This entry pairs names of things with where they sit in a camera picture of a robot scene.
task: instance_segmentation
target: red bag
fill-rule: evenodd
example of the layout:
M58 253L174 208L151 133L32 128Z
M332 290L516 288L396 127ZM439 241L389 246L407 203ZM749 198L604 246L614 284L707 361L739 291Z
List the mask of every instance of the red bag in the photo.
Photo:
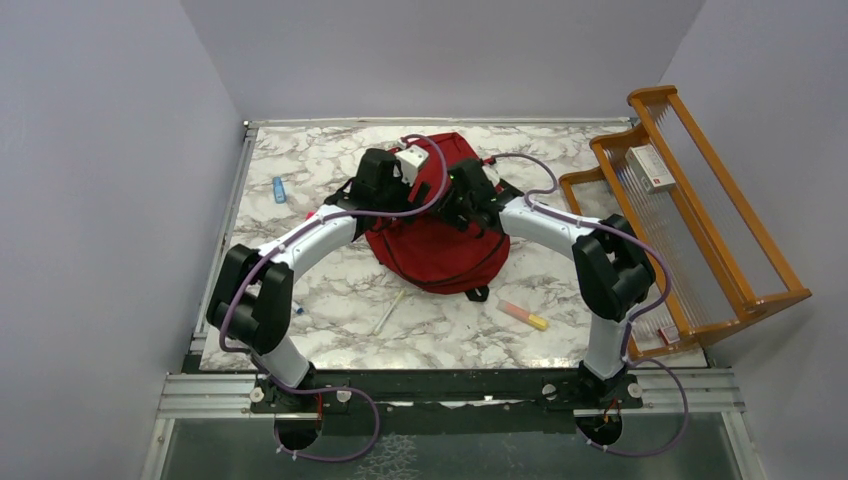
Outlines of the red bag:
M467 158L479 158L458 133L430 139L439 145L448 167ZM429 143L418 140L413 144L429 154L409 197L415 198L421 185L427 183L430 191L421 201L424 203L439 189L442 166ZM484 231L476 225L461 232L429 213L416 216L411 223L403 219L380 221L373 230L365 232L365 238L377 260L404 280L431 293L464 292L475 302L488 298L488 283L509 256L507 235Z

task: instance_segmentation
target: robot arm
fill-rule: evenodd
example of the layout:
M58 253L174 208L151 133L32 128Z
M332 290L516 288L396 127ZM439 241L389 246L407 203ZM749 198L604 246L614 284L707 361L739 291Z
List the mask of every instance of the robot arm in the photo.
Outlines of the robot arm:
M329 204L283 237L262 245L258 250L237 245L224 259L207 310L207 320L219 328L247 272L262 256L286 240L295 238L260 270L256 277L262 281L259 295L244 295L235 308L228 332L230 337L250 347L262 365L289 387L300 386L310 368L308 360L286 335L294 282L330 252L356 240L373 220L344 216L332 218L319 226L314 226L314 222L323 222L323 218L343 211L397 208L396 199L406 199L409 190L397 186L397 179L392 174L393 166L386 168L386 163L393 161L393 156L372 152L369 157L366 153L349 193L340 190L329 197ZM627 320L634 307L644 301L648 288L654 282L654 272L641 250L627 248L622 244L623 240L580 226L580 223L606 223L632 234L627 222L618 216L600 221L557 212L577 220L577 225L574 225L535 211L523 201L521 192L505 182L501 182L504 188L496 191L479 160L460 162L450 169L450 174L452 187L433 213L460 228L464 223L473 221L482 228L526 238L575 262L581 295L593 312L589 351L580 368L585 371L591 390L599 397L603 396L624 375L626 357L622 345L625 345L629 334ZM381 183L389 182L395 187L393 195L375 204L374 192L392 191L379 188ZM298 235L301 229L309 231Z

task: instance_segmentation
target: marble table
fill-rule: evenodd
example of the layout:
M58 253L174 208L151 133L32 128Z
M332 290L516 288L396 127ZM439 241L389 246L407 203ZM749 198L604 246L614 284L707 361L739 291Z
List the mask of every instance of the marble table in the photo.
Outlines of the marble table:
M456 131L481 156L531 154L546 161L559 176L597 166L589 140L626 128L624 123L264 127L258 133L231 243L257 247L283 235L356 173L366 148L389 148L405 134ZM521 159L499 161L497 170L523 190L550 182L542 169ZM275 176L285 185L285 204L274 202L271 181ZM560 192L540 199L567 209ZM615 205L599 200L593 207L594 211L585 213L605 216ZM406 298L382 332L371 335L401 288L407 290ZM586 352L590 312L580 297L570 260L513 238L509 260L490 288L489 300L483 304L469 302L463 294L426 293L379 265L360 239L333 252L295 284L293 298L305 313L292 317L289 335L319 368L577 366ZM501 313L495 308L499 299L546 318L549 328L538 331ZM666 358L674 366L706 366L700 350ZM248 370L252 366L243 355L222 352L218 331L210 328L200 368Z

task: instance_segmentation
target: wooden frame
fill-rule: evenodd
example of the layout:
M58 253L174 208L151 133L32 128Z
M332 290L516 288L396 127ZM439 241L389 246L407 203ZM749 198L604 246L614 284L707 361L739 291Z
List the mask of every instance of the wooden frame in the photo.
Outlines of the wooden frame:
M645 352L640 352L631 342L631 355L648 357L691 348L697 344L708 346L808 298L811 295L810 291L801 284L771 235L724 167L718 154L677 95L677 88L674 86L644 88L631 93L627 100L639 116L640 123L625 132L592 139L590 146L598 158L599 166L585 172L563 175L560 178L560 185L569 206L575 213L582 214L574 195L573 185L604 180L608 183L622 213L630 222L636 235L647 238L641 219L632 207L627 191L623 188L616 172L617 168L623 167L621 162L623 162L624 153L628 148L653 144L676 181L676 186L668 193L657 195L670 196L674 207L680 213L695 245L703 254L710 272L715 276L722 293L727 297L735 314L735 318L708 325L692 326L691 319L686 318L680 305L678 293L672 290L666 305L675 326L680 332L680 342ZM744 272L739 267L663 137L654 118L654 113L652 113L657 111L663 112L663 115L668 112L674 112L677 115L685 131L689 134L721 185L723 192L730 199L756 243L774 267L786 287L785 291L762 296L757 296L754 293ZM660 288L664 288L666 279L662 275L662 270L658 268L654 259L651 259L651 262L657 270L657 284Z

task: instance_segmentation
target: black zipper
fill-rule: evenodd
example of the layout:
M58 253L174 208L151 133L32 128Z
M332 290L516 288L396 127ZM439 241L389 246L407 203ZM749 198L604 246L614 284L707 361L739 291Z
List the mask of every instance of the black zipper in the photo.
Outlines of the black zipper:
M415 285L418 285L418 286L435 286L435 285L440 285L440 284L443 284L443 283L449 283L449 282L452 282L452 281L456 280L457 278L462 277L463 275L468 275L469 273L473 272L473 271L474 271L474 270L476 270L478 267L480 267L480 265L483 265L484 263L486 263L486 261L487 261L487 260L489 260L490 258L492 258L492 256L493 256L495 253L497 253L497 251L498 251L498 250L500 250L500 248L501 248L501 246L503 245L503 242L504 242L505 240L506 240L506 235L502 233L502 234L501 234L501 238L500 238L500 240L498 240L498 244L497 244L497 245L495 245L495 248L493 248L491 252L489 252L488 254L486 254L486 256L485 256L485 257L483 257L483 259L482 259L482 260L480 260L479 262L477 262L477 265L474 265L473 267L469 268L469 269L468 269L468 270L466 270L465 272L460 273L460 274L458 274L458 275L454 275L454 276L452 276L452 277L448 277L448 278L442 279L442 280L436 280L436 281L432 281L432 282L425 282L425 281L423 281L423 280L418 280L418 279L415 279L415 278L410 277L409 275L407 275L406 273L404 273L404 272L400 269L400 264L397 262L397 259L395 258L395 255L392 253L392 248L389 246L389 241L388 241L388 240L386 240L386 237L385 237L385 236L383 236L383 244L385 244L385 245L386 245L386 251L387 251L387 252L389 252L389 257L392 259L392 261L395 263L395 266L396 266L396 267L397 267L397 269L398 269L397 273L398 273L401 277L403 277L406 281L408 281L408 282L410 282L410 283L413 283L413 284L415 284Z

